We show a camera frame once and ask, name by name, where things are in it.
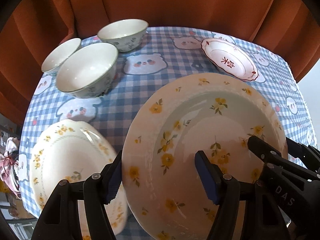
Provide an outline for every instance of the orange curtain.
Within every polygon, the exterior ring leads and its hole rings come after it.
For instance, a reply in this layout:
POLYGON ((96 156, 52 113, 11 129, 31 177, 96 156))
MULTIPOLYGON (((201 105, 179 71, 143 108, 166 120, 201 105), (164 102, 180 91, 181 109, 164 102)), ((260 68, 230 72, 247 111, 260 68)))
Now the orange curtain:
POLYGON ((252 41, 282 56, 297 81, 320 56, 320 28, 301 0, 23 0, 0 33, 0 112, 21 125, 50 51, 124 18, 252 41))
POLYGON ((75 35, 69 0, 23 0, 0 33, 0 112, 24 122, 41 64, 60 43, 75 35))

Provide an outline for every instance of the plate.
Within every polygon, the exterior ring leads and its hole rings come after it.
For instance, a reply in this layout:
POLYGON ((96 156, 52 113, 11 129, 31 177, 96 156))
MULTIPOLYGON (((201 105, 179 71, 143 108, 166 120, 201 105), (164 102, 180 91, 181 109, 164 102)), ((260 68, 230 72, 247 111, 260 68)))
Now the plate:
POLYGON ((218 67, 236 78, 253 81, 258 69, 252 59, 239 47, 223 39, 208 38, 201 43, 206 56, 218 67))
MULTIPOLYGON (((252 134, 287 158, 275 111, 238 79, 194 74, 155 92, 133 120, 122 155, 124 190, 143 229, 160 240, 206 239, 218 206, 207 198, 195 153, 203 150, 224 173, 252 183, 263 167, 247 148, 252 134)), ((241 202, 234 239, 243 216, 241 202)))
MULTIPOLYGON (((101 172, 113 162, 116 153, 106 139, 86 122, 62 120, 42 132, 32 149, 30 182, 34 200, 42 210, 50 194, 61 179, 69 182, 85 180, 101 172)), ((89 236, 84 202, 78 201, 83 236, 89 236)), ((115 234, 120 233, 127 220, 127 201, 123 186, 106 212, 115 234)))

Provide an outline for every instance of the white wall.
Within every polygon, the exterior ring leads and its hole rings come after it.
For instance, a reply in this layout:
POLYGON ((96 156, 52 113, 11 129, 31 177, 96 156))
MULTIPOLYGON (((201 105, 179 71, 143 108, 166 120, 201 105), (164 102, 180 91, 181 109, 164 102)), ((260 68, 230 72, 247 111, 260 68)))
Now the white wall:
POLYGON ((307 103, 311 120, 316 132, 318 149, 320 148, 320 60, 298 83, 307 103))

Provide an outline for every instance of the tablecloth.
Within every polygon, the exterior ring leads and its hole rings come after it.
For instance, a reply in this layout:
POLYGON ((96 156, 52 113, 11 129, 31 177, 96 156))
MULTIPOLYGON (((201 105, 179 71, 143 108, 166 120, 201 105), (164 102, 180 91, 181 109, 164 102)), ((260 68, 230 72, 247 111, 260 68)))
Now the tablecloth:
MULTIPOLYGON (((183 27, 151 27, 142 45, 129 53, 120 53, 116 76, 107 94, 90 99, 72 98, 55 87, 55 77, 43 75, 31 100, 21 136, 20 160, 27 160, 27 172, 19 175, 21 195, 26 210, 40 215, 29 181, 31 149, 48 126, 70 118, 86 121, 104 135, 116 152, 122 149, 129 126, 141 106, 165 84, 177 78, 217 70, 201 49, 204 38, 228 40, 246 52, 257 65, 260 78, 247 82, 259 91, 276 111, 285 134, 292 140, 316 147, 311 118, 288 64, 267 49, 220 33, 183 27)), ((96 36, 82 41, 82 46, 100 42, 96 36)), ((299 159, 289 156, 295 163, 299 159)), ((129 217, 117 239, 150 238, 129 217)))

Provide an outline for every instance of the floral plate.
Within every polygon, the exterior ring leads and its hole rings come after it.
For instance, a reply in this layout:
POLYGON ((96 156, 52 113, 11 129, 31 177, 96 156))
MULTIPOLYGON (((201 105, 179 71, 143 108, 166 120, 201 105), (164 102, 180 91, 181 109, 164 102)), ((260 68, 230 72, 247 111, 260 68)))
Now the floral plate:
POLYGON ((236 45, 216 38, 204 39, 201 48, 205 55, 218 67, 236 78, 253 81, 258 69, 252 59, 236 45))
MULTIPOLYGON (((101 172, 113 162, 116 153, 107 140, 86 122, 62 120, 42 132, 32 149, 30 180, 36 204, 42 210, 61 179, 76 182, 101 172)), ((84 202, 78 201, 81 232, 89 238, 84 202)), ((105 205, 115 234, 127 220, 127 201, 123 186, 109 205, 105 205)))
MULTIPOLYGON (((133 120, 122 155, 124 190, 140 225, 159 240, 206 239, 218 206, 207 198, 195 153, 203 150, 224 173, 252 183, 263 163, 247 148, 251 135, 288 157, 275 111, 246 83, 201 73, 160 88, 133 120)), ((243 218, 241 202, 234 239, 243 218)))

